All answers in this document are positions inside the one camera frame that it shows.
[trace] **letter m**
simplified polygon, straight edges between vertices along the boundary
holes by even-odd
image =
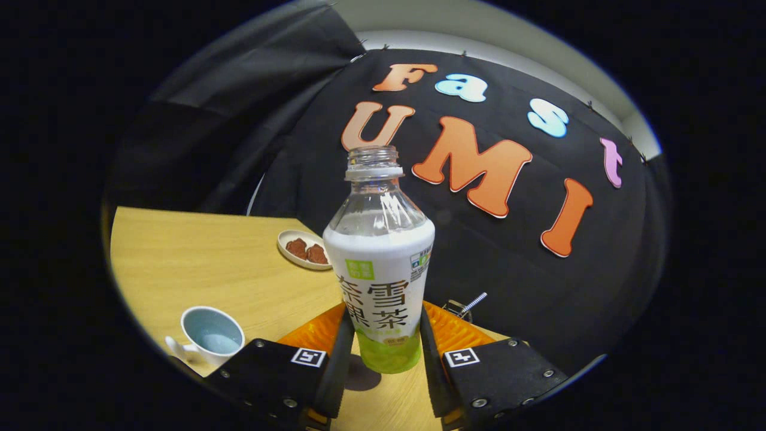
[[[481,183],[468,190],[468,201],[498,219],[508,215],[508,197],[519,171],[532,160],[532,153],[512,140],[501,140],[479,153],[476,130],[465,120],[441,117],[443,129],[423,163],[412,166],[412,173],[431,184],[441,184],[441,172],[450,159],[450,190],[459,192],[481,175]]]

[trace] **letter s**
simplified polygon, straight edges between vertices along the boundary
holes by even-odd
[[[529,106],[535,111],[527,113],[527,120],[533,127],[554,138],[567,134],[565,124],[569,123],[569,117],[560,107],[543,99],[532,99],[529,101]]]

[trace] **plastic bottle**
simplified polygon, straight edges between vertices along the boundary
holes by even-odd
[[[421,356],[418,332],[434,224],[401,191],[393,146],[349,152],[351,194],[323,234],[362,360],[401,373]]]

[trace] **table surface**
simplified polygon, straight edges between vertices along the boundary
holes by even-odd
[[[119,207],[111,265],[130,311],[168,355],[165,336],[188,344],[181,314],[195,305],[232,316],[246,342],[277,341],[342,301],[332,270],[301,268],[280,254],[277,236],[287,229],[311,232],[296,219]],[[480,329],[495,340],[508,338]],[[359,354],[356,337],[352,353]],[[215,369],[197,353],[188,357],[188,365],[202,376]],[[404,373],[384,374],[371,390],[346,390],[332,428],[440,431],[423,359]]]

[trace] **small plate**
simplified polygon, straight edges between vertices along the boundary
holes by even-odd
[[[332,262],[330,261],[330,258],[327,256],[327,251],[325,251],[325,257],[327,258],[327,262],[329,262],[326,265],[320,264],[320,263],[314,263],[305,261],[298,256],[294,255],[293,253],[290,253],[287,251],[287,243],[290,241],[294,241],[296,239],[302,239],[306,243],[306,248],[311,247],[315,244],[319,244],[320,247],[325,248],[325,243],[322,241],[322,239],[312,233],[303,232],[303,231],[284,231],[277,236],[277,246],[280,249],[280,253],[282,253],[282,256],[286,257],[289,261],[292,263],[303,266],[304,268],[308,269],[316,269],[316,270],[326,270],[332,268]]]

